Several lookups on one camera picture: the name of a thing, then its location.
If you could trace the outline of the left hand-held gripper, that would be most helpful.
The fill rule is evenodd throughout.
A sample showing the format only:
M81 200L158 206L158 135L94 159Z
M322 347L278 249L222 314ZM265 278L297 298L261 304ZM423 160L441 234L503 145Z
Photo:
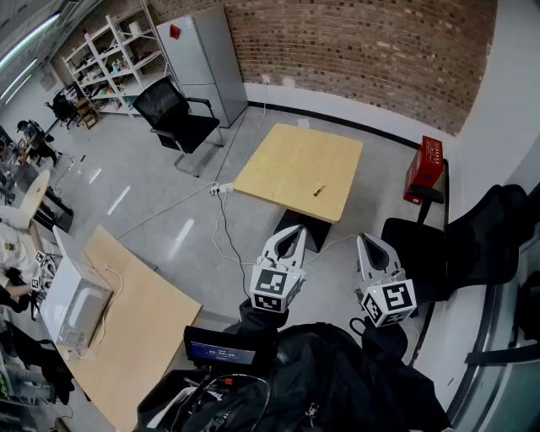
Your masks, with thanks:
M301 268L305 257L307 228L297 224L271 236L253 267L250 298L253 308L284 313L305 281ZM289 258L281 263L273 258Z

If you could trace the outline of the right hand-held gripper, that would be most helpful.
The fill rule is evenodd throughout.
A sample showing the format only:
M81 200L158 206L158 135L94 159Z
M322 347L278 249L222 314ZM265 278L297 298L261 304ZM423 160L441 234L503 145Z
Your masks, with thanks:
M383 239L360 234L357 239L360 283L356 289L359 304L375 327L397 324L417 308L413 281L404 271L395 249ZM372 275L383 274L376 282Z

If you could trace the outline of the person's right forearm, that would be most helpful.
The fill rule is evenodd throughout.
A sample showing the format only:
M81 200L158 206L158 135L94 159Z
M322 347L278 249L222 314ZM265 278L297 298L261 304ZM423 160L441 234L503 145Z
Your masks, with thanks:
M381 362L401 362L408 349L407 335L398 324L376 327L366 320L361 338L363 350Z

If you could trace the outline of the person's left forearm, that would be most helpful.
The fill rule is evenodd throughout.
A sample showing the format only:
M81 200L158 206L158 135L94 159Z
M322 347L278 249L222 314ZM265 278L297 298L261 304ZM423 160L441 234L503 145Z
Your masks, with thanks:
M283 313L261 310L253 307L250 300L245 300L239 311L240 321L235 332L249 338L274 339L289 318L288 309Z

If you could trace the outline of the square wooden table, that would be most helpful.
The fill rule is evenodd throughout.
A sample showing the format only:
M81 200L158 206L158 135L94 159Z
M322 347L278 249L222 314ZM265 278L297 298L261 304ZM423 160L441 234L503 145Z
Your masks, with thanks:
M235 192L285 209L277 229L302 224L308 249L321 252L340 221L363 143L313 129L273 126L233 182ZM323 184L318 197L313 193Z

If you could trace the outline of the red box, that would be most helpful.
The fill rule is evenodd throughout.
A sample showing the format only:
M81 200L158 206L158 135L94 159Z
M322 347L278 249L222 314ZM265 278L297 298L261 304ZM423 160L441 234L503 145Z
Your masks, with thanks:
M410 186L433 187L443 173L444 158L441 141L423 136L422 143L408 168L405 177L403 199L421 204L423 199L414 197L409 191Z

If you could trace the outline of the black chest-mounted screen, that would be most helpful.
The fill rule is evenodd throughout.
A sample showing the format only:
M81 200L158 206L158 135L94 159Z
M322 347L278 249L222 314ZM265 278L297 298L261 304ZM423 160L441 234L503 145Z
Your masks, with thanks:
M277 357L274 343L238 334L186 326L183 342L187 358L197 367L262 370Z

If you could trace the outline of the person's black jacket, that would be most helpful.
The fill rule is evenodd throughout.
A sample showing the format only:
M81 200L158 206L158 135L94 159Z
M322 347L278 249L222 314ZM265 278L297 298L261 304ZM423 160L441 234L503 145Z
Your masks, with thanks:
M134 432L449 430L432 380L403 360L372 359L363 331L293 326L262 370L172 370L138 405Z

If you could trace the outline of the long wooden desk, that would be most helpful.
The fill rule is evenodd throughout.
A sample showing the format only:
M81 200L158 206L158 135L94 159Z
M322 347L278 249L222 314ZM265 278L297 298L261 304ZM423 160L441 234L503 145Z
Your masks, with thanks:
M202 307L102 226L84 251L116 299L88 351L58 350L75 381L116 432L132 432L139 403L169 368L185 327Z

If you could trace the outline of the black mesh visitor chair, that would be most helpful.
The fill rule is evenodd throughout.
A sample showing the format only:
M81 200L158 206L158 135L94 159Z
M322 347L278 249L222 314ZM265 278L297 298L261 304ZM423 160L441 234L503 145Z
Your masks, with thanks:
M174 167L180 172L199 176L191 156L213 132L219 135L219 141L213 145L224 146L219 120L210 101L182 95L169 78L150 84L136 97L132 108L151 126L150 132L163 147L179 152Z

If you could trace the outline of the white box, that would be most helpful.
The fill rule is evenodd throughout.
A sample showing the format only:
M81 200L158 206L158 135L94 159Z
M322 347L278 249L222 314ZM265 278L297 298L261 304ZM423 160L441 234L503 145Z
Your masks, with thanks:
M52 232L63 257L67 257L71 262L78 262L80 264L89 263L84 252L84 247L78 240L56 225L53 226Z

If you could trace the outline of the white storage shelf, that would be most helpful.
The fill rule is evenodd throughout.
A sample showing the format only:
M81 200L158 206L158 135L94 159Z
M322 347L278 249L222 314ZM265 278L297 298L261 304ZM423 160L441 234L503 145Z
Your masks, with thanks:
M99 0L59 55L68 82L100 115L136 116L134 100L170 75L149 0Z

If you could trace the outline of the small wooden stool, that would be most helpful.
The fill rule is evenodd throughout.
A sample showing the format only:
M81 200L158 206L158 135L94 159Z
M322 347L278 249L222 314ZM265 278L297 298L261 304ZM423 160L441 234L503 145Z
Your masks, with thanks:
M91 129L99 120L100 116L91 102L83 98L74 105L77 113L77 125L83 124L88 130Z

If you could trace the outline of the round white table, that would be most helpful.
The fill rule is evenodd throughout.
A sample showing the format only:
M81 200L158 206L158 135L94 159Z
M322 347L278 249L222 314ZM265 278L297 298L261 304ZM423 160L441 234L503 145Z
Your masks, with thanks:
M47 230L52 231L53 227L57 226L68 233L73 223L73 210L66 206L49 186L50 177L51 172L43 170L29 186L19 208ZM48 215L42 208L45 197L61 210L58 217Z

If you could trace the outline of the long ceiling light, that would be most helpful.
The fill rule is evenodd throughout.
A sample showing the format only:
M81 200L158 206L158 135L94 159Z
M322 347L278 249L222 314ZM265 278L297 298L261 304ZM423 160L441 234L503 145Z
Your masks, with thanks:
M3 93L0 95L0 100L4 100L7 96L9 96L13 91L14 88L24 81L34 70L35 65L37 63L37 59L35 58L20 74L19 76L3 91Z
M35 40L46 30L49 30L51 26L57 21L60 14L55 13L40 25L34 28L28 35L20 40L14 47L12 47L7 54L0 59L0 71L11 63L14 58L19 56L29 45L35 42Z

